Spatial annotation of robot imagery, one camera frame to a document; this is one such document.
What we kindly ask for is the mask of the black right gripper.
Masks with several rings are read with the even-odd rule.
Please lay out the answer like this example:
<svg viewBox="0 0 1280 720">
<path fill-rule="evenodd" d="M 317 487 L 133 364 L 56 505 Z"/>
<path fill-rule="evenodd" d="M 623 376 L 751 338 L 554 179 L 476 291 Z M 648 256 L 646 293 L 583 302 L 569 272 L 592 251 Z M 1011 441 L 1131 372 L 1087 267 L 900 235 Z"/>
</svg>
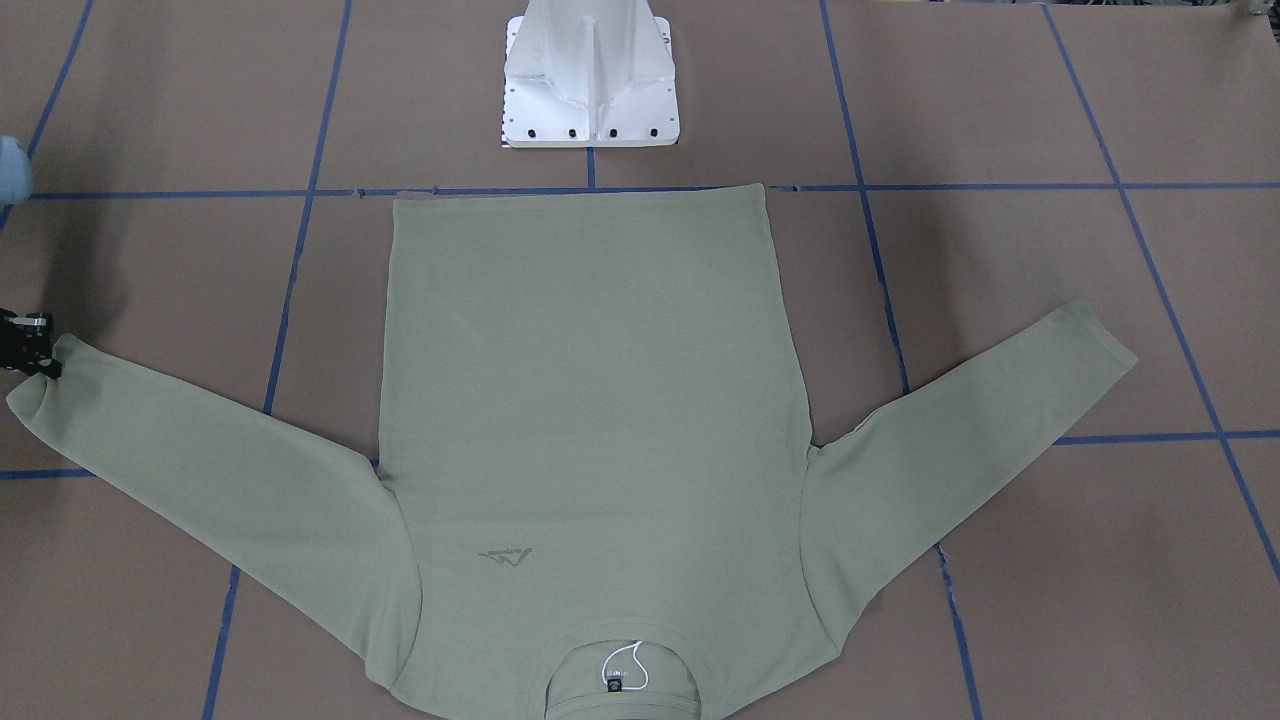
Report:
<svg viewBox="0 0 1280 720">
<path fill-rule="evenodd" d="M 61 377 L 63 365 L 52 356 L 54 319 L 49 313 L 19 315 L 1 310 L 1 366 L 27 377 Z"/>
</svg>

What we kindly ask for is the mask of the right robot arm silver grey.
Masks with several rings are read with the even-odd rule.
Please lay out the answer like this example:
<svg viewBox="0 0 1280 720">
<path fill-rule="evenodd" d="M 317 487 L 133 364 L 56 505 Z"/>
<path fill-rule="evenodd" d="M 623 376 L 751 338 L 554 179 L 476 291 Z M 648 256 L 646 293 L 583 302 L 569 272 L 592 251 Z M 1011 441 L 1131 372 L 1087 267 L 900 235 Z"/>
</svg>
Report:
<svg viewBox="0 0 1280 720">
<path fill-rule="evenodd" d="M 15 206 L 32 193 L 33 172 L 29 156 L 12 136 L 1 137 L 1 205 Z M 27 377 L 58 379 L 61 363 L 52 355 L 54 320 L 51 314 L 17 314 L 1 310 L 1 366 Z"/>
</svg>

